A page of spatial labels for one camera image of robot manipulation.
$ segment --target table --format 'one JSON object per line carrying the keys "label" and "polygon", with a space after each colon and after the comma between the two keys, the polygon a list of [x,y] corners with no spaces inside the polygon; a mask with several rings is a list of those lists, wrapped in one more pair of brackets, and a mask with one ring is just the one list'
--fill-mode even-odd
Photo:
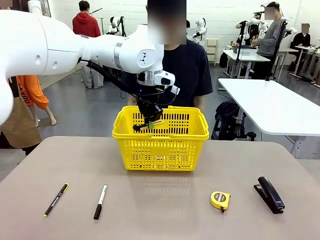
{"label": "table", "polygon": [[307,53],[307,55],[305,56],[303,66],[300,71],[301,73],[305,73],[304,77],[306,77],[312,81],[314,81],[317,78],[318,73],[320,71],[320,61],[318,60],[318,62],[316,64],[317,58],[320,58],[319,53],[309,51]]}
{"label": "table", "polygon": [[275,71],[274,71],[274,76],[277,82],[279,82],[280,80],[282,70],[284,69],[285,59],[289,52],[299,52],[299,51],[292,48],[280,48],[278,51],[278,54],[277,54],[278,61],[277,61],[277,64],[275,65]]}
{"label": "table", "polygon": [[[230,78],[232,79],[234,77],[234,71],[235,71],[235,60],[237,59],[237,53],[234,53],[234,50],[222,50],[230,59],[233,60],[232,68],[231,68],[231,74]],[[249,77],[249,71],[251,68],[252,63],[254,62],[270,62],[270,59],[260,56],[258,54],[254,55],[241,55],[239,56],[239,60],[241,63],[243,62],[248,62],[247,67],[246,67],[246,73],[245,73],[245,79]],[[238,70],[238,75],[237,78],[240,78],[240,72],[241,72],[241,67],[239,67]]]}
{"label": "table", "polygon": [[[278,191],[283,214],[272,214],[253,188],[260,176]],[[231,194],[223,214],[210,204],[214,191]],[[320,186],[277,143],[208,140],[194,172],[155,172],[126,171],[115,139],[57,136],[0,183],[0,240],[312,239],[319,202]]]}
{"label": "table", "polygon": [[261,132],[298,136],[291,154],[299,155],[306,136],[320,137],[320,106],[275,81],[219,78],[219,83]]}
{"label": "table", "polygon": [[314,48],[314,47],[307,47],[307,46],[295,46],[295,47],[298,48],[298,49],[301,49],[301,52],[300,52],[300,56],[299,56],[298,62],[297,62],[297,64],[296,64],[294,73],[290,73],[290,75],[298,78],[298,77],[299,77],[299,76],[297,75],[298,67],[299,67],[299,64],[300,64],[300,61],[301,61],[301,57],[302,57],[302,54],[303,54],[304,50],[306,50],[306,51],[316,50],[316,48]]}

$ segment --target red hoodie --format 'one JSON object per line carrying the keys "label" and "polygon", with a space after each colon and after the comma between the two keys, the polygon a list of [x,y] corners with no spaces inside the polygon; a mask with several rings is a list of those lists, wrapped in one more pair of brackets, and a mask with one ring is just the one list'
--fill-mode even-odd
{"label": "red hoodie", "polygon": [[73,32],[91,38],[101,35],[97,20],[85,12],[79,12],[72,20]]}

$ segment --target cabinet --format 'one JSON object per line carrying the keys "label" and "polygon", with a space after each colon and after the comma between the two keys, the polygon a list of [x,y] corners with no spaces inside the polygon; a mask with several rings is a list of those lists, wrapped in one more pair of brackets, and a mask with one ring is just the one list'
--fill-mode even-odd
{"label": "cabinet", "polygon": [[206,39],[206,54],[208,56],[209,63],[216,66],[216,55],[218,49],[218,39]]}

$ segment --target black marker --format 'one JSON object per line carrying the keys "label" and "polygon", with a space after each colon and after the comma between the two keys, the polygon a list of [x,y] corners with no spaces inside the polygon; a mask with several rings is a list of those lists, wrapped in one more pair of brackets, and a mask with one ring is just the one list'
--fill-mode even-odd
{"label": "black marker", "polygon": [[50,213],[51,209],[56,205],[56,203],[58,202],[59,198],[62,196],[62,194],[67,190],[67,188],[69,187],[69,184],[66,183],[63,185],[63,187],[61,188],[60,192],[58,193],[58,195],[55,197],[55,199],[53,200],[53,202],[51,203],[51,205],[48,207],[48,209],[45,211],[44,213],[44,217],[47,217],[48,214]]}
{"label": "black marker", "polygon": [[101,193],[100,199],[99,199],[99,202],[98,202],[98,205],[96,206],[96,209],[95,209],[95,213],[94,213],[94,216],[93,216],[94,220],[98,220],[99,217],[100,217],[100,213],[101,213],[101,209],[102,209],[102,202],[104,201],[104,197],[105,197],[106,191],[107,191],[107,185],[104,185],[103,189],[102,189],[102,193]]}

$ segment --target gray jacket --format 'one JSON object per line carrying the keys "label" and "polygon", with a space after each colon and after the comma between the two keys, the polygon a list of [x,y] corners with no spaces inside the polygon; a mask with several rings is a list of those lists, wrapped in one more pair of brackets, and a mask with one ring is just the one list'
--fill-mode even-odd
{"label": "gray jacket", "polygon": [[278,36],[280,33],[281,27],[281,19],[274,20],[270,27],[268,28],[267,32],[263,39],[258,39],[258,45],[260,46],[258,49],[257,54],[261,56],[273,56],[276,48],[276,43],[278,40]]}

